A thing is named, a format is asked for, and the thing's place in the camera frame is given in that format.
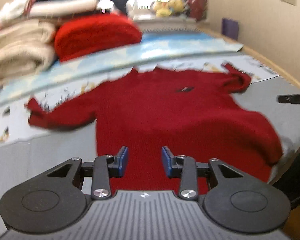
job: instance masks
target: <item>white cloth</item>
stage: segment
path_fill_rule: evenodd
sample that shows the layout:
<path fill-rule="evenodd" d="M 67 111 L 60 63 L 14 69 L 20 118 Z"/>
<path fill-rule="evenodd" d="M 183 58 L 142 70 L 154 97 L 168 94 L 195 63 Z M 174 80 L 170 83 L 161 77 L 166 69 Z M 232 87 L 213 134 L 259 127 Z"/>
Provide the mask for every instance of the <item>white cloth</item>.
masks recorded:
<path fill-rule="evenodd" d="M 16 19 L 23 15 L 28 8 L 31 0 L 14 0 L 6 3 L 0 10 L 0 29 L 10 20 Z"/>
<path fill-rule="evenodd" d="M 29 17 L 63 16 L 74 13 L 93 11 L 99 0 L 53 0 L 36 2 Z"/>
<path fill-rule="evenodd" d="M 0 32 L 0 86 L 20 76 L 37 74 L 55 61 L 53 24 L 29 20 Z"/>

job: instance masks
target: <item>brown floor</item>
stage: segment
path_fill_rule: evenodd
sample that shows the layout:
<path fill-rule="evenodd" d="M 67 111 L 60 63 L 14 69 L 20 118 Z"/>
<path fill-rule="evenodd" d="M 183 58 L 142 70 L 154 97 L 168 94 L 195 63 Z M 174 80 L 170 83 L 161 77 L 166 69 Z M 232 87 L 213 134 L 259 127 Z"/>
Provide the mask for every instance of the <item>brown floor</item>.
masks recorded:
<path fill-rule="evenodd" d="M 291 211 L 283 231 L 293 240 L 300 240 L 300 206 Z"/>

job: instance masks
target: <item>gray bed sheet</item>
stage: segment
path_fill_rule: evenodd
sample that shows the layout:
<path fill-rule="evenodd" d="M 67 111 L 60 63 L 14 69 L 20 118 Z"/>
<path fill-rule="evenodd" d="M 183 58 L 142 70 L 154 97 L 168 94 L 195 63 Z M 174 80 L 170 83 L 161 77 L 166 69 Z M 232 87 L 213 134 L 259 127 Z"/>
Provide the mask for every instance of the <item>gray bed sheet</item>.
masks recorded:
<path fill-rule="evenodd" d="M 300 146 L 300 105 L 279 104 L 279 94 L 297 94 L 300 90 L 281 77 L 253 83 L 242 94 L 234 94 L 237 103 L 247 110 L 263 113 L 272 123 L 282 141 L 285 158 L 292 158 Z M 11 187 L 71 158 L 93 161 L 96 156 L 95 123 L 71 131 L 53 132 L 0 147 L 0 198 Z M 280 168 L 273 169 L 273 175 Z M 82 191 L 89 194 L 91 180 L 85 180 Z M 0 235 L 6 228 L 0 217 Z"/>

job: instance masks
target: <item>sweater logo patch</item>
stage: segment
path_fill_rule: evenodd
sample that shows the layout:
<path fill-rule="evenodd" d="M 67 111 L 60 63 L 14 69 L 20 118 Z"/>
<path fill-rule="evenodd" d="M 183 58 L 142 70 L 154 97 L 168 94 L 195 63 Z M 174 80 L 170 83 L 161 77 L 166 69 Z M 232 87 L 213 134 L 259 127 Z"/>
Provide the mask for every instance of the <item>sweater logo patch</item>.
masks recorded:
<path fill-rule="evenodd" d="M 182 89 L 178 89 L 176 92 L 190 92 L 194 87 L 184 87 Z"/>

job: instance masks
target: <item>purple object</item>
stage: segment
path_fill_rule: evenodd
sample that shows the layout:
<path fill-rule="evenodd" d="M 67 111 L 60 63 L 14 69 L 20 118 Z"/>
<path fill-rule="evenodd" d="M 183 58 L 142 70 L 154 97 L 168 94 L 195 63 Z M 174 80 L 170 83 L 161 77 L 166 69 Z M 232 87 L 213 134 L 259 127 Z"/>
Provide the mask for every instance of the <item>purple object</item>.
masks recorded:
<path fill-rule="evenodd" d="M 238 40 L 239 23 L 231 19 L 222 19 L 222 34 L 233 40 Z"/>

